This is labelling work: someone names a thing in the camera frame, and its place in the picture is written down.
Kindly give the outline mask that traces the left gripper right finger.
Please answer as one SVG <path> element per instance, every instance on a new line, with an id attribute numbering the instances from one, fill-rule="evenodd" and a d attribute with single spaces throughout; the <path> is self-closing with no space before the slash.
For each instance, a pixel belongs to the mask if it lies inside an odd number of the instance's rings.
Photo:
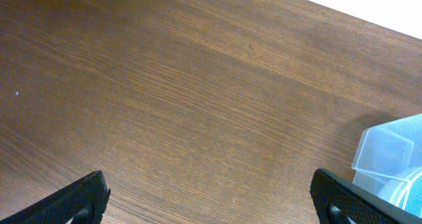
<path id="1" fill-rule="evenodd" d="M 420 217 L 326 169 L 314 172 L 310 194 L 320 223 L 421 224 Z"/>

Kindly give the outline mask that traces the clear plastic storage container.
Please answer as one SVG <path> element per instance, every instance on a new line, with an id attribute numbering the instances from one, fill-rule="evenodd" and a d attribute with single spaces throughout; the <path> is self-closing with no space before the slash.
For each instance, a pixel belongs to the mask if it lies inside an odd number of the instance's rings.
<path id="1" fill-rule="evenodd" d="M 421 217 L 421 115 L 364 130 L 351 168 L 354 185 Z"/>

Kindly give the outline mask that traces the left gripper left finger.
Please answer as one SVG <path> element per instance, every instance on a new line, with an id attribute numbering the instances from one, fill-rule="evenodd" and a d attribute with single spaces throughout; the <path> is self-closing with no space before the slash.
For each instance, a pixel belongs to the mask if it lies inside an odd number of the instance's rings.
<path id="1" fill-rule="evenodd" d="M 100 223 L 110 194 L 102 171 L 93 171 L 1 224 Z"/>

